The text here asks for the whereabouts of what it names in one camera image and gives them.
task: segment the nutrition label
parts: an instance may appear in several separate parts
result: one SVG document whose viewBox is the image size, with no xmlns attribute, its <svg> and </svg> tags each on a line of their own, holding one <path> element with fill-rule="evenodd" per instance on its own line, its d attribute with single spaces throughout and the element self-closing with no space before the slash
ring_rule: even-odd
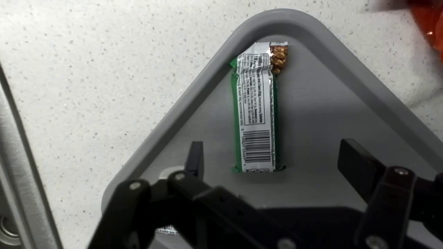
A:
<svg viewBox="0 0 443 249">
<path fill-rule="evenodd" d="M 273 75 L 268 55 L 238 59 L 238 122 L 244 171 L 273 171 Z"/>
</svg>

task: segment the barcode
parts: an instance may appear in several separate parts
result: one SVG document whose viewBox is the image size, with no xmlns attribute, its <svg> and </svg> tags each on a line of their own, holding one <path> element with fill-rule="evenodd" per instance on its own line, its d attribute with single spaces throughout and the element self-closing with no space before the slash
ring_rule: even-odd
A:
<svg viewBox="0 0 443 249">
<path fill-rule="evenodd" d="M 271 163 L 271 138 L 268 131 L 244 132 L 245 164 Z"/>
</svg>

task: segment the bolt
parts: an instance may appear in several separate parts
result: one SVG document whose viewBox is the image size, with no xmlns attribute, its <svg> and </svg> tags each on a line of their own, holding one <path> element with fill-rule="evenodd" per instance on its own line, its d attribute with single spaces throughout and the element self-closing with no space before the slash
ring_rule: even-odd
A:
<svg viewBox="0 0 443 249">
<path fill-rule="evenodd" d="M 184 178 L 185 178 L 185 175 L 181 174 L 181 172 L 174 176 L 174 179 L 176 179 L 177 182 L 183 180 Z"/>
<path fill-rule="evenodd" d="M 278 243 L 277 243 L 277 248 L 278 248 L 278 249 L 296 249 L 296 246 L 295 246 L 295 243 L 293 243 L 292 240 L 289 240 L 289 239 L 281 239 L 281 240 L 278 240 Z"/>
<path fill-rule="evenodd" d="M 138 182 L 134 182 L 134 183 L 131 183 L 130 186 L 129 186 L 129 189 L 131 190 L 131 192 L 136 192 L 136 190 L 138 190 L 141 187 L 141 185 L 138 183 Z"/>
<path fill-rule="evenodd" d="M 370 249 L 389 249 L 386 241 L 381 237 L 376 237 L 376 236 L 370 236 L 365 239 L 365 246 L 370 248 Z"/>
<path fill-rule="evenodd" d="M 8 237 L 18 239 L 15 226 L 11 223 L 10 219 L 4 216 L 1 216 L 1 221 L 0 221 L 0 230 Z"/>
<path fill-rule="evenodd" d="M 410 175 L 410 172 L 406 171 L 406 169 L 403 169 L 403 168 L 396 168 L 394 172 L 396 172 L 397 175 L 400 175 L 400 176 L 408 176 L 408 175 Z"/>
</svg>

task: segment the silver surface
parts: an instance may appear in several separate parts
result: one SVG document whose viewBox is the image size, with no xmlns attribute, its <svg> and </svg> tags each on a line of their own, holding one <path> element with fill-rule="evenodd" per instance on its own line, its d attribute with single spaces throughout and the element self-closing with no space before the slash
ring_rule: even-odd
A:
<svg viewBox="0 0 443 249">
<path fill-rule="evenodd" d="M 381 237 L 368 237 L 365 239 L 365 246 L 370 248 L 370 249 L 389 249 L 386 241 Z"/>
<path fill-rule="evenodd" d="M 296 249 L 296 246 L 293 241 L 288 239 L 282 239 L 277 243 L 278 249 Z"/>
<path fill-rule="evenodd" d="M 61 241 L 7 80 L 0 67 L 0 186 L 26 249 L 59 249 Z"/>
<path fill-rule="evenodd" d="M 410 175 L 408 171 L 401 169 L 401 168 L 396 168 L 394 172 L 396 172 L 397 175 L 400 175 L 400 176 L 407 176 L 407 175 Z"/>
</svg>

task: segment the speckled countertop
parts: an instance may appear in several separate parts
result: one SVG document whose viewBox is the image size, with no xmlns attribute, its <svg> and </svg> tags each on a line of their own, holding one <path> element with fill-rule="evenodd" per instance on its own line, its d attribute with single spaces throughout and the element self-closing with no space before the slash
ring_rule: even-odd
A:
<svg viewBox="0 0 443 249">
<path fill-rule="evenodd" d="M 0 62 L 66 249 L 87 246 L 109 180 L 230 34 L 271 9 L 324 23 L 443 139 L 443 64 L 383 0 L 1 0 Z"/>
</svg>

